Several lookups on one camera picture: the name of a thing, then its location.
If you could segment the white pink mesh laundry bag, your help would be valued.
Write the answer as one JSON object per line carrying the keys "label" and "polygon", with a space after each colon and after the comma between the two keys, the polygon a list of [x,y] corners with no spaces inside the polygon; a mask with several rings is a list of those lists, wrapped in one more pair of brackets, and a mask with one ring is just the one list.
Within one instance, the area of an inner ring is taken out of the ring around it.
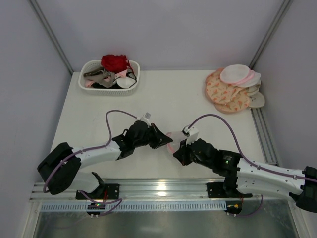
{"label": "white pink mesh laundry bag", "polygon": [[167,144],[167,150],[170,154],[178,151],[180,148],[180,143],[187,138],[186,135],[181,131],[168,132],[166,136],[172,139],[172,142]]}

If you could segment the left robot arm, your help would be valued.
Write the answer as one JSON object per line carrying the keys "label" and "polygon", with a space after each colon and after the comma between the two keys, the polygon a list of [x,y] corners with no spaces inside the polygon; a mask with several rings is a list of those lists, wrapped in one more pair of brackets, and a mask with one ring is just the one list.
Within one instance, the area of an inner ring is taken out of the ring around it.
{"label": "left robot arm", "polygon": [[105,182],[96,172],[82,172],[83,168],[126,158],[132,155],[136,148],[142,146],[158,149],[172,141],[155,124],[138,120],[122,134],[103,145],[75,149],[67,142],[63,142],[55,147],[37,167],[45,182],[43,192],[57,195],[68,189],[74,189],[78,191],[79,199],[101,199],[106,191]]}

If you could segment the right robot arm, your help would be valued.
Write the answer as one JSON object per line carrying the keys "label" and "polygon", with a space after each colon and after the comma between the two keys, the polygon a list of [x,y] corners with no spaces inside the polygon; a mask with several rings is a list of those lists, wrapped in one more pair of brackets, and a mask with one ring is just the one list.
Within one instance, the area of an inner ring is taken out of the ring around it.
{"label": "right robot arm", "polygon": [[268,195],[293,201],[305,211],[317,211],[317,170],[287,169],[265,163],[247,162],[240,153],[218,150],[202,139],[168,144],[168,150],[182,165],[202,165],[224,177],[228,197]]}

